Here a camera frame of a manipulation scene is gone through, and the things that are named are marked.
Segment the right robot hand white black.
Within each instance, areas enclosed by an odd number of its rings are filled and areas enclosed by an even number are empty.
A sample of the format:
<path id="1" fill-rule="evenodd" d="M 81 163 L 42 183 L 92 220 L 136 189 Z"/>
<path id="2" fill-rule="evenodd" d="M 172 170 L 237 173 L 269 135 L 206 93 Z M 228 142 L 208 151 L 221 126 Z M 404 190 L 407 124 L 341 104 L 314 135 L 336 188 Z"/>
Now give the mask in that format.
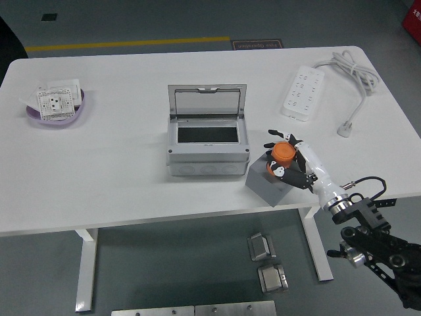
<path id="1" fill-rule="evenodd" d="M 320 206 L 333 214 L 337 207 L 342 210 L 350 205 L 345 190 L 335 184 L 321 160 L 303 140 L 293 134 L 284 134 L 269 130 L 269 134 L 279 136 L 282 140 L 264 144 L 266 152 L 266 169 L 281 182 L 300 189 L 308 189 L 318 196 Z"/>

